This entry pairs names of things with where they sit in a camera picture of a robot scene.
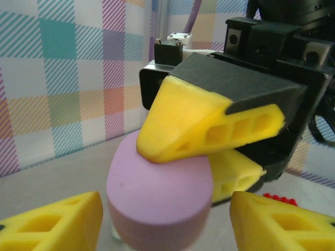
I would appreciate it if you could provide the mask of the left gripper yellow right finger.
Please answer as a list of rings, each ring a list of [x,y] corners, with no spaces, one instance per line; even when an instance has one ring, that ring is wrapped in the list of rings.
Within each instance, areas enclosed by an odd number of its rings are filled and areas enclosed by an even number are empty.
[[[334,218],[235,191],[230,220],[238,250],[334,250]]]

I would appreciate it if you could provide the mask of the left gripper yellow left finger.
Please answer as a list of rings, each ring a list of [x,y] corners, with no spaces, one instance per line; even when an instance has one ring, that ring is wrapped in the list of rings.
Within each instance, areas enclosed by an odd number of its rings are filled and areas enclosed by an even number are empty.
[[[103,219],[97,191],[1,220],[1,250],[96,250]]]

